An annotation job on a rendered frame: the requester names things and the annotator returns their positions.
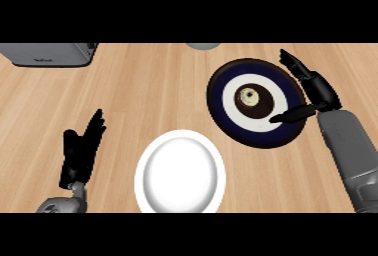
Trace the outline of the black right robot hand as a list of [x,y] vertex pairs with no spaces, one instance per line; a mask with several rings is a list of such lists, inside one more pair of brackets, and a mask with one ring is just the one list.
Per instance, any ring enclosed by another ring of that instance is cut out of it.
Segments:
[[301,104],[282,114],[275,115],[269,122],[294,123],[307,119],[317,111],[338,110],[341,108],[341,101],[323,76],[316,71],[311,71],[300,59],[285,50],[280,50],[279,62],[286,66],[294,77],[298,79],[310,104]]

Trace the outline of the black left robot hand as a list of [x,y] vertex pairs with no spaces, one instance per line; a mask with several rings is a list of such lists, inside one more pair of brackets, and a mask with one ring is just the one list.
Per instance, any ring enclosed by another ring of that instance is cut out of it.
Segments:
[[78,135],[72,129],[63,132],[65,159],[59,178],[62,189],[71,189],[75,182],[86,184],[90,180],[96,152],[106,130],[102,114],[102,110],[97,109],[83,135]]

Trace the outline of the chocolate cupcake with cream top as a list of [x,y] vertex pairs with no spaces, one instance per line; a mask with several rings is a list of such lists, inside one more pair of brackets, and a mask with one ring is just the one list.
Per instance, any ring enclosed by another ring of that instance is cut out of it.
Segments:
[[238,87],[233,102],[238,111],[251,119],[266,118],[275,108],[273,96],[269,90],[254,83]]

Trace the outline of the dark blue and white plate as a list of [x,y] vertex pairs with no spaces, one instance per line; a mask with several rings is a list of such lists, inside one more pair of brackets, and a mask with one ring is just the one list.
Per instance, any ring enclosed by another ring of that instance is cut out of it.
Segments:
[[[263,119],[251,119],[238,111],[233,94],[244,84],[260,84],[270,92],[275,108]],[[207,106],[212,120],[227,136],[244,145],[270,149],[286,145],[300,135],[306,121],[270,123],[269,119],[306,103],[295,80],[267,61],[236,59],[215,70],[207,86]]]

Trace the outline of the grey round object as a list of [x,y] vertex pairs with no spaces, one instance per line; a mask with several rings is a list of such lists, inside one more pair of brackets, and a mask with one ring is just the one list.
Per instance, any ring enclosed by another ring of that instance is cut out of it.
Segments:
[[211,50],[217,46],[220,46],[220,43],[186,43],[186,45],[195,49],[195,50]]

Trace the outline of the grey box appliance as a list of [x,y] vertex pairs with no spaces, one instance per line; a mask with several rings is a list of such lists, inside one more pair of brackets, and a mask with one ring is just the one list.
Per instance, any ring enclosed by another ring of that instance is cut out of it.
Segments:
[[97,43],[0,43],[0,53],[19,67],[84,67]]

